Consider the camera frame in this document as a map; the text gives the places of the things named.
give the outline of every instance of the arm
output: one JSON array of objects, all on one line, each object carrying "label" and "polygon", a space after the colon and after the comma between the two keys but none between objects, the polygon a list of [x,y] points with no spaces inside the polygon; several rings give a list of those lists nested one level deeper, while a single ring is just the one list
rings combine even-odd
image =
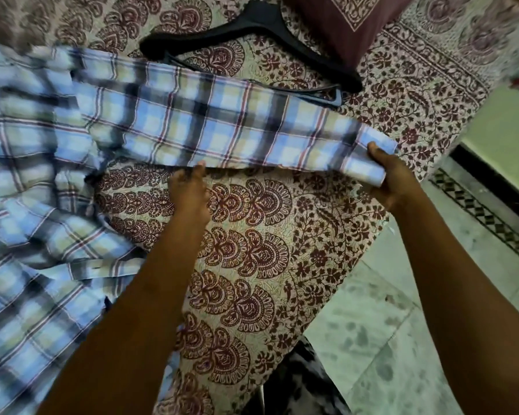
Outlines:
[{"label": "arm", "polygon": [[430,334],[466,415],[519,414],[519,312],[458,243],[398,157],[368,146],[387,171],[372,195],[396,218]]},{"label": "arm", "polygon": [[175,214],[135,279],[69,359],[38,410],[149,414],[158,398],[204,229],[204,167],[169,182]]}]

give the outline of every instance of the hand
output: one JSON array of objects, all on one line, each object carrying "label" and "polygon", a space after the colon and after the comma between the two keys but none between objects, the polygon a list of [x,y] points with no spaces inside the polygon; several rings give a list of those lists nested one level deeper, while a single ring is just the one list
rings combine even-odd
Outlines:
[{"label": "hand", "polygon": [[204,183],[205,163],[200,161],[189,178],[183,169],[177,170],[169,178],[169,195],[175,205],[175,216],[183,216],[189,223],[204,227],[211,220],[208,209],[210,193]]},{"label": "hand", "polygon": [[369,187],[369,194],[390,213],[408,207],[412,201],[426,196],[411,170],[398,156],[385,153],[374,141],[367,145],[367,151],[386,170],[382,186]]}]

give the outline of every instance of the person's left hand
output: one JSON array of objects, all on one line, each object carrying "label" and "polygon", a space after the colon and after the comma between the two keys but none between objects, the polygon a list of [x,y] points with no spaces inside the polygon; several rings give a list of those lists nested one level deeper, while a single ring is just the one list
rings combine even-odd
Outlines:
[{"label": "person's left hand", "polygon": [[204,227],[211,220],[208,209],[210,193],[204,183],[206,174],[205,162],[200,161],[189,178],[184,169],[177,170],[169,178],[169,195],[175,205],[175,215],[183,216],[190,223],[198,223]]}]

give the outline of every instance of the pillow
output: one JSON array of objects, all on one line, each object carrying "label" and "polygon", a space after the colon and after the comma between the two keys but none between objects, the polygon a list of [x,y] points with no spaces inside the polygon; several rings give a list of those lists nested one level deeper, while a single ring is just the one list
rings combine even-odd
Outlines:
[{"label": "pillow", "polygon": [[346,65],[356,67],[382,27],[411,0],[287,0],[325,37]]}]

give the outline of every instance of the black and white tile border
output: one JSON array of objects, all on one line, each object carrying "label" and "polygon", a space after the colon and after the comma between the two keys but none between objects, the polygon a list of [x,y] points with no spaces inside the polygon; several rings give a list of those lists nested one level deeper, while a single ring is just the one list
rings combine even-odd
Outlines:
[{"label": "black and white tile border", "polygon": [[430,181],[519,255],[519,234],[448,176],[444,170],[438,169]]}]

